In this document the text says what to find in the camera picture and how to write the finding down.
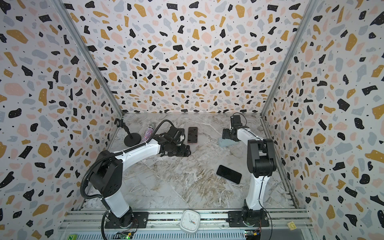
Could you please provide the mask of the light blue phone case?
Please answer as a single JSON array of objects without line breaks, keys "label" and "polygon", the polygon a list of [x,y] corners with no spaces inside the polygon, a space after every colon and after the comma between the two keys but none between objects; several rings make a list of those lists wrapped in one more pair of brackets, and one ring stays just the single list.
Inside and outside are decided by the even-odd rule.
[{"label": "light blue phone case", "polygon": [[230,139],[219,138],[218,144],[221,148],[225,148],[225,147],[235,146],[238,144],[238,142],[236,142],[234,140],[230,140]]}]

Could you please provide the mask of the silver smartphone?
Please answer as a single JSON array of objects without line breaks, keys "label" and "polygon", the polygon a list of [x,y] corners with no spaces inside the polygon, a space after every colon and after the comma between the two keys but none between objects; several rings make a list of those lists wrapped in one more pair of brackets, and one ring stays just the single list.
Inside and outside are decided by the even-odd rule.
[{"label": "silver smartphone", "polygon": [[173,155],[176,157],[189,157],[191,155],[191,149],[189,145],[176,146],[173,151]]}]

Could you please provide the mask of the blue smartphone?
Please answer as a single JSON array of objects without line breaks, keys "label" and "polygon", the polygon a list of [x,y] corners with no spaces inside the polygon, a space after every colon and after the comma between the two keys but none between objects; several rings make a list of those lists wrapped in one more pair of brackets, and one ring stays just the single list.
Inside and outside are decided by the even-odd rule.
[{"label": "blue smartphone", "polygon": [[237,185],[240,184],[242,179],[241,173],[229,169],[223,165],[219,165],[217,175]]}]

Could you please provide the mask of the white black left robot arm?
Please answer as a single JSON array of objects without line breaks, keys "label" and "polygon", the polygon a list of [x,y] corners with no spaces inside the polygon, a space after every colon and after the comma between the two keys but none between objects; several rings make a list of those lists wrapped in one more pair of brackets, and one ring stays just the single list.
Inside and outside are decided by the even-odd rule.
[{"label": "white black left robot arm", "polygon": [[123,173],[132,165],[155,155],[189,157],[185,130],[170,126],[166,133],[153,134],[146,142],[120,152],[103,151],[85,173],[80,191],[84,199],[100,199],[108,213],[120,221],[133,218],[133,210],[122,192]]}]

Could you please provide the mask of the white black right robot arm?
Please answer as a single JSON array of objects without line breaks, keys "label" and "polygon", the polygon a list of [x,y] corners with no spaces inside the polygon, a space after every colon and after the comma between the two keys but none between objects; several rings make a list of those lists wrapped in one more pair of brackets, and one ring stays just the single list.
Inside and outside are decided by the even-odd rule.
[{"label": "white black right robot arm", "polygon": [[248,126],[243,125],[239,115],[231,116],[230,127],[223,129],[222,138],[242,142],[247,146],[247,167],[252,177],[249,193],[245,199],[245,209],[261,210],[267,183],[277,170],[273,141],[253,133]]}]

